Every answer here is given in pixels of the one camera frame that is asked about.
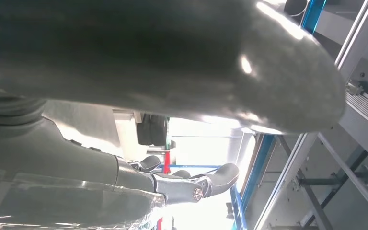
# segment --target bright light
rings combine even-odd
[[[283,134],[282,132],[273,129],[273,128],[266,128],[264,126],[258,126],[258,125],[251,125],[250,129],[255,130],[257,132],[261,133],[270,133],[270,134]]]
[[[250,66],[250,63],[245,55],[242,55],[241,57],[241,65],[245,73],[249,74],[252,72],[252,67]]]
[[[254,131],[253,131],[253,130],[251,130],[251,129],[249,129],[249,128],[242,128],[241,130],[242,130],[242,132],[244,132],[244,133],[254,133]]]
[[[230,119],[230,118],[224,118],[224,117],[218,117],[218,116],[204,116],[203,121],[211,123],[211,124],[217,124],[225,127],[231,127],[231,128],[239,128],[241,124],[238,120]]]
[[[73,224],[73,223],[56,223],[58,225],[67,225],[67,226],[79,226],[79,224]]]
[[[292,21],[290,21],[289,19],[287,19],[285,16],[281,15],[277,11],[275,11],[270,6],[262,2],[258,2],[256,3],[256,7],[261,12],[263,12],[267,16],[277,21],[289,34],[291,34],[296,39],[301,40],[304,37],[305,32],[301,30],[299,26],[294,24]]]
[[[256,139],[254,137],[251,137],[246,147],[245,155],[243,156],[242,160],[238,163],[239,177],[238,177],[238,181],[236,182],[236,188],[238,189],[239,192],[242,190],[243,185],[245,183],[246,173],[251,163],[252,154],[253,154],[255,145],[256,145]]]

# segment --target black tire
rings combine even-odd
[[[165,146],[167,142],[167,117],[152,115],[150,119],[151,142],[155,146]]]
[[[144,114],[142,123],[136,125],[136,133],[140,145],[152,145],[150,132],[150,115]]]

